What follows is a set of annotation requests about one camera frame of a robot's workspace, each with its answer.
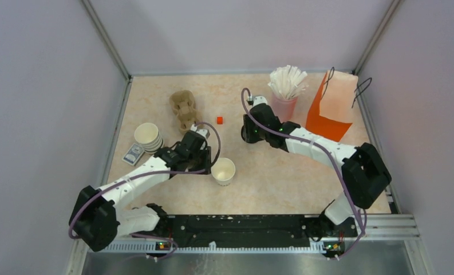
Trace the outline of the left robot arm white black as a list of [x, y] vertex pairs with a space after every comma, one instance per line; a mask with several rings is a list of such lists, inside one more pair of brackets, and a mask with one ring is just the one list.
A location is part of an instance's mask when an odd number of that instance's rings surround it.
[[118, 237], [141, 231], [160, 237], [167, 231], [166, 213], [156, 204], [126, 207], [150, 188], [181, 174], [208, 174], [211, 167], [210, 133], [189, 130], [173, 147], [163, 147], [145, 163], [119, 179], [83, 188], [69, 220], [69, 237], [83, 240], [94, 252]]

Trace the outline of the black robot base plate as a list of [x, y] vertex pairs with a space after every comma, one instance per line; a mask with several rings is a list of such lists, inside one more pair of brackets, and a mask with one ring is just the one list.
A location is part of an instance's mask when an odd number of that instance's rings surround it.
[[180, 248], [295, 248], [315, 241], [357, 237], [354, 218], [334, 225], [319, 215], [170, 215], [155, 228], [160, 237], [171, 237]]

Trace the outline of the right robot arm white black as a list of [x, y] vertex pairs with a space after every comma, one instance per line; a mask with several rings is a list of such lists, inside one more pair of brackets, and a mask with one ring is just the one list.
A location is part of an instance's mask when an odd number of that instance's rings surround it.
[[342, 193], [323, 211], [321, 232], [335, 236], [351, 215], [363, 225], [369, 209], [391, 183], [392, 176], [374, 145], [351, 146], [309, 132], [297, 123], [281, 123], [266, 103], [246, 110], [241, 129], [246, 143], [267, 142], [272, 148], [309, 157], [335, 171]]

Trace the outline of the white paper cup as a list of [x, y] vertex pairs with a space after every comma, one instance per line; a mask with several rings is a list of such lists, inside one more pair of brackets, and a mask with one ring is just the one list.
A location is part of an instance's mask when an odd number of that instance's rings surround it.
[[229, 158], [219, 158], [211, 167], [211, 175], [218, 185], [228, 186], [236, 173], [236, 166]]

